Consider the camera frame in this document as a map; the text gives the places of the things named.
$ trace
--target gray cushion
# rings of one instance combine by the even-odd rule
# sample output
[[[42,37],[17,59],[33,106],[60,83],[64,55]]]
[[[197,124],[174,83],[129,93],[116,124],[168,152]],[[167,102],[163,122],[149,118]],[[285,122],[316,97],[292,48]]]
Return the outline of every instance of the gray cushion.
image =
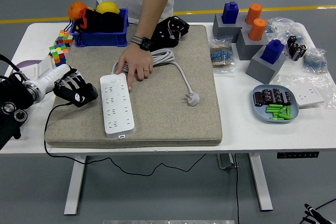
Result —
[[[135,32],[128,28],[128,41]],[[125,148],[150,146],[213,146],[222,140],[222,124],[209,57],[206,28],[190,26],[189,33],[172,48],[201,101],[194,107],[186,102],[188,88],[172,64],[154,67],[144,81],[134,80],[130,92],[136,132],[119,140],[104,131],[100,77],[110,74],[123,47],[71,47],[67,64],[78,69],[86,82],[98,90],[97,100],[77,108],[57,108],[48,123],[45,140],[52,147]],[[64,104],[56,98],[54,106]]]

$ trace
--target table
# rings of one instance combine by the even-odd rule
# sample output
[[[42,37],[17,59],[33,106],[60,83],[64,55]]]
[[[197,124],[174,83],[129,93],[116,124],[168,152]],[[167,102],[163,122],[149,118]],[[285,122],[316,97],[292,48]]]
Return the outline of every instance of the table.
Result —
[[[212,23],[197,23],[207,28],[212,38]],[[13,57],[13,63],[24,60],[42,60],[49,53],[60,30],[66,23],[36,23],[27,28]],[[249,61],[236,58],[236,70],[231,74],[215,74],[215,85],[222,118],[223,140],[217,146],[143,147],[121,149],[52,148],[50,153],[67,155],[85,161],[90,155],[131,154],[188,154],[188,153],[249,153],[259,204],[262,211],[272,210],[267,183],[260,160],[260,152],[299,152],[336,150],[334,122],[336,110],[300,110],[295,120],[287,124],[270,124],[260,120],[253,111],[251,94],[261,83],[245,74]],[[279,74],[300,74],[299,64],[284,64]],[[54,94],[46,95],[39,104],[31,107],[30,117],[22,126],[22,137],[10,140],[0,155],[41,155],[44,150],[44,127],[54,102]],[[76,214],[84,165],[74,163],[65,215]]]

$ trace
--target hand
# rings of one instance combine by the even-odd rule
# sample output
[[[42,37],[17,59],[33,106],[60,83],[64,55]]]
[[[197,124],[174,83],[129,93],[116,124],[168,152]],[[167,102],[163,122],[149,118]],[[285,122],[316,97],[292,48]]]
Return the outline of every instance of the hand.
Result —
[[[132,90],[134,76],[138,80],[143,80],[144,78],[148,78],[153,71],[153,57],[151,53],[140,49],[139,45],[132,42],[119,57],[118,68],[115,74],[120,74],[126,63],[128,64],[128,90]]]
[[[309,217],[315,219],[311,220],[306,217],[303,218],[304,221],[311,223],[311,224],[334,224],[335,222],[326,220],[324,217],[322,217],[315,209],[313,209],[308,204],[305,204],[305,207],[308,211],[305,211],[306,215]]]

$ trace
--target power outlet socket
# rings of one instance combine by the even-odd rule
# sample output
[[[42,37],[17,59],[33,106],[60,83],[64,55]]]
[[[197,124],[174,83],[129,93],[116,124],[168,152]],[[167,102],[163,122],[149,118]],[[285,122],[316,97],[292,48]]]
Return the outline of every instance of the power outlet socket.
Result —
[[[135,132],[126,75],[110,74],[100,78],[104,127],[108,138],[122,139]]]
[[[324,102],[324,98],[313,85],[297,85],[291,87],[290,90],[293,92],[299,107],[315,105]]]

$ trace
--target robot finger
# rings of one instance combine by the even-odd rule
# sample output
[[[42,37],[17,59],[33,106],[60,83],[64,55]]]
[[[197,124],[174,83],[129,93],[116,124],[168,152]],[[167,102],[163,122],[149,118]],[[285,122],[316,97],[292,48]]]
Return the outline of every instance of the robot finger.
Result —
[[[306,221],[306,222],[308,222],[308,223],[311,223],[311,224],[318,224],[318,222],[313,221],[313,220],[311,220],[311,219],[308,219],[308,218],[306,218],[306,217],[303,217],[303,220]]]

